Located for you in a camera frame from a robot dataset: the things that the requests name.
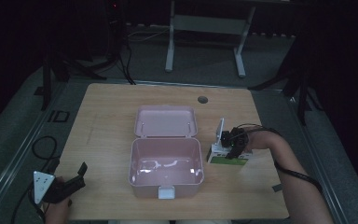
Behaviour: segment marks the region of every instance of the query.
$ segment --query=cable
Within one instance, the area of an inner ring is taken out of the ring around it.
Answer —
[[[280,166],[280,164],[277,162],[277,161],[274,161],[274,165],[275,167],[277,168],[277,170],[287,174],[287,175],[291,175],[291,176],[294,176],[296,178],[299,178],[299,179],[302,179],[302,180],[305,180],[307,182],[310,182],[312,185],[314,185],[316,187],[316,189],[319,190],[319,192],[322,194],[323,193],[323,189],[322,189],[322,186],[321,184],[315,180],[314,178],[308,176],[308,175],[303,175],[299,172],[296,172],[296,171],[292,171],[292,170],[287,170],[287,169],[284,169]]]
[[[43,140],[43,139],[50,139],[53,141],[54,143],[54,147],[50,153],[50,155],[48,157],[43,157],[41,155],[39,155],[38,153],[36,153],[36,144],[40,141],[40,140]],[[46,169],[46,167],[48,166],[48,164],[50,163],[50,161],[54,160],[54,159],[58,159],[59,156],[56,156],[54,157],[54,154],[56,153],[57,151],[57,140],[52,137],[52,136],[43,136],[43,137],[40,137],[38,139],[36,139],[33,144],[32,144],[32,152],[34,154],[35,157],[37,157],[38,159],[40,160],[44,160],[46,161],[45,164],[42,166],[42,168],[40,169],[40,171],[43,171]],[[34,207],[34,209],[36,210],[36,213],[43,219],[43,221],[45,221],[45,214],[43,213],[43,211],[37,206],[37,204],[34,202],[33,198],[32,198],[32,190],[34,189],[34,182],[31,182],[27,189],[22,193],[19,201],[17,202],[16,204],[16,207],[14,208],[14,211],[11,215],[11,221],[10,223],[11,224],[14,224],[16,222],[16,215],[17,215],[17,212],[21,206],[21,203],[22,203],[22,200],[25,198],[25,195],[27,195],[28,193],[28,199],[30,200],[30,203],[32,204],[32,206]]]

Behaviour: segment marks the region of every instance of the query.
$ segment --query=white lid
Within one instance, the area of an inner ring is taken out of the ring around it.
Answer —
[[[135,121],[140,137],[191,137],[197,134],[194,109],[187,105],[142,105]]]

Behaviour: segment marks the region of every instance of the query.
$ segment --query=box latch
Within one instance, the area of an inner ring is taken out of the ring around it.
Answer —
[[[158,188],[159,199],[174,199],[175,198],[175,187],[174,186],[160,186]]]

